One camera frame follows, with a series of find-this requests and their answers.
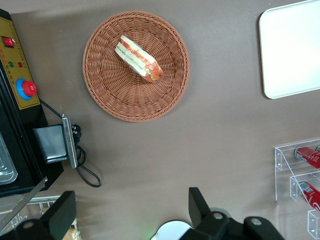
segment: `red switch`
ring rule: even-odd
[[[12,38],[6,37],[6,36],[1,36],[1,38],[5,47],[7,48],[14,47],[15,41]]]
[[[38,92],[38,89],[33,81],[24,81],[22,83],[22,90],[28,97],[32,97]]]

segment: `electrical cord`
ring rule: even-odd
[[[40,99],[40,103],[42,103],[43,105],[45,105],[49,110],[51,110],[55,115],[57,115],[59,118],[63,118],[62,115],[60,115],[56,110],[54,110],[49,104],[47,104],[45,101],[43,101],[42,99]],[[82,180],[88,184],[90,187],[93,188],[99,188],[102,186],[102,182],[100,180],[100,178],[98,177],[97,174],[95,174],[93,171],[91,171],[90,169],[88,169],[87,167],[84,166],[85,162],[87,161],[87,153],[85,150],[83,150],[83,148],[81,146],[79,146],[79,142],[80,142],[80,137],[82,135],[81,133],[81,127],[78,126],[77,124],[74,124],[71,126],[72,128],[72,136],[73,136],[73,141],[74,141],[74,147],[76,149],[76,160],[77,160],[77,166],[76,166],[76,170],[79,173],[80,177],[82,178]],[[90,183],[85,176],[83,175],[83,173],[80,171],[80,168],[84,169],[85,171],[87,171],[89,174],[91,174],[92,176],[94,176],[97,181],[98,184],[92,184]]]

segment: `wicker basket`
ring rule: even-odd
[[[115,52],[125,35],[152,55],[163,69],[153,84],[134,72]],[[83,75],[93,99],[112,116],[130,122],[161,117],[183,96],[189,80],[189,56],[177,31],[143,11],[111,16],[91,35],[83,56]]]

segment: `black machine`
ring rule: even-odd
[[[189,215],[194,228],[180,240],[284,240],[265,218],[249,216],[241,224],[223,212],[211,211],[197,187],[189,188]]]
[[[0,197],[30,192],[44,177],[47,189],[63,172],[46,164],[33,129],[48,123],[17,33],[0,9]]]
[[[60,240],[76,218],[76,195],[65,191],[41,216],[20,223],[0,240]]]
[[[0,240],[61,239],[76,216],[74,192],[65,192],[49,210],[40,220],[20,223],[16,229],[0,236]],[[197,187],[189,188],[189,215],[194,228],[180,240],[284,240],[265,218],[249,216],[241,224],[223,212],[211,211]]]

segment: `acrylic display stand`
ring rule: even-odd
[[[274,148],[275,200],[278,202],[293,199],[298,204],[307,205],[306,196],[298,184],[300,181],[306,181],[320,190],[320,170],[294,155],[295,149],[301,145],[316,149],[320,145],[320,139],[288,143]],[[320,240],[320,212],[310,205],[309,207],[307,231],[314,239]]]

